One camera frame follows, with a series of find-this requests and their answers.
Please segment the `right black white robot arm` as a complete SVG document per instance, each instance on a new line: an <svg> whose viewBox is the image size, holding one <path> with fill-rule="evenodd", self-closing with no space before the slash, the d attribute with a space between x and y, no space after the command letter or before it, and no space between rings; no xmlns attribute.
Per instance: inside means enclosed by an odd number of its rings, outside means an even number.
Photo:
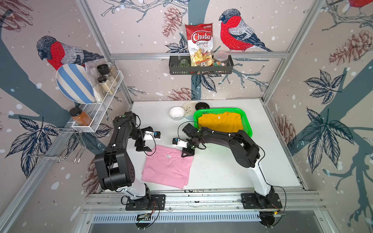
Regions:
<svg viewBox="0 0 373 233"><path fill-rule="evenodd" d="M245 131L224 133L202 126L196 128L190 123L182 131L188 136L186 147L182 150L182 157L194 156L195 149L199 148L201 144L216 144L229 148L236 162L248 169L253 182L254 197L250 198L248 202L261 209L273 205L275 190L272 185L267 183L260 167L259 151L261 147Z"/></svg>

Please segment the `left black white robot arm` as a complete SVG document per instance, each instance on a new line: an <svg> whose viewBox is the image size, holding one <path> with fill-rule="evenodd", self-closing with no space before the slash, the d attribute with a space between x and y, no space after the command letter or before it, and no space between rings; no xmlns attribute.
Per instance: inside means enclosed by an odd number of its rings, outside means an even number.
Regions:
<svg viewBox="0 0 373 233"><path fill-rule="evenodd" d="M124 192L131 202L151 202L149 188L136 179L135 167L127 151L128 140L135 141L138 152L151 152L145 146L145 131L151 127L140 128L137 124L137 115L126 112L115 117L113 121L114 132L109 145L104 152L97 154L94 164L100 186L103 190Z"/></svg>

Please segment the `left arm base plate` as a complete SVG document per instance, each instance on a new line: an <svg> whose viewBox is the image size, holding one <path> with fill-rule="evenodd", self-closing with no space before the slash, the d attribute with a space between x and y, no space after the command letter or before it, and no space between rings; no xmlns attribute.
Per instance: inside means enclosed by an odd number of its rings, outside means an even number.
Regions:
<svg viewBox="0 0 373 233"><path fill-rule="evenodd" d="M126 211L137 210L164 210L166 195L150 195L137 200L128 199L125 204Z"/></svg>

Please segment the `yellow t-shirt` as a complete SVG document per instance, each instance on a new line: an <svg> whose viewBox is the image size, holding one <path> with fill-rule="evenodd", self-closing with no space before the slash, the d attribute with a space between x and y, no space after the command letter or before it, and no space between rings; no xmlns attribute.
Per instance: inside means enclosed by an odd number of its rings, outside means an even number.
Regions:
<svg viewBox="0 0 373 233"><path fill-rule="evenodd" d="M205 114L198 118L198 123L203 127L224 133L237 133L239 130L244 130L241 115L238 113Z"/></svg>

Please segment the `green plastic basket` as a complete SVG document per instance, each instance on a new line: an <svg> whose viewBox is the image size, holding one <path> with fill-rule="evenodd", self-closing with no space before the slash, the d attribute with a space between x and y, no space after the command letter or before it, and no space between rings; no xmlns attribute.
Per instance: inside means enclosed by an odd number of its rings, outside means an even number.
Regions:
<svg viewBox="0 0 373 233"><path fill-rule="evenodd" d="M193 119L194 119L194 122L195 122L194 123L195 128L201 129L202 126L198 123L198 118L201 117L202 115L205 115L205 114L222 114L224 112L231 112L231 113L240 114L242 124L243 124L243 127L244 127L243 131L245 131L249 137L252 137L253 131L252 131L250 123L247 119L246 113L239 108L213 108L213 109L197 110L194 113L194 116L193 116Z"/></svg>

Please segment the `pink t-shirt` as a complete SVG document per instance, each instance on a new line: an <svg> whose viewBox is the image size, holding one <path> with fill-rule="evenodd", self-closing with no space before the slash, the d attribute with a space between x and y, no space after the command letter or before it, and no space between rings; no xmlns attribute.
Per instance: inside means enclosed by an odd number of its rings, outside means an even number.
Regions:
<svg viewBox="0 0 373 233"><path fill-rule="evenodd" d="M182 189L189 182L193 157L182 157L176 148L158 145L146 157L142 181Z"/></svg>

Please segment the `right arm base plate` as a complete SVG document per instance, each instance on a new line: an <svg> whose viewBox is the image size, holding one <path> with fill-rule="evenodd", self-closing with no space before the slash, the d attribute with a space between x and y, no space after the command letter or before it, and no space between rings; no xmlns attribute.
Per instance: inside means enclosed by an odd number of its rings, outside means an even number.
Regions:
<svg viewBox="0 0 373 233"><path fill-rule="evenodd" d="M256 193L242 193L241 203L244 209L282 209L283 205L277 193L266 197Z"/></svg>

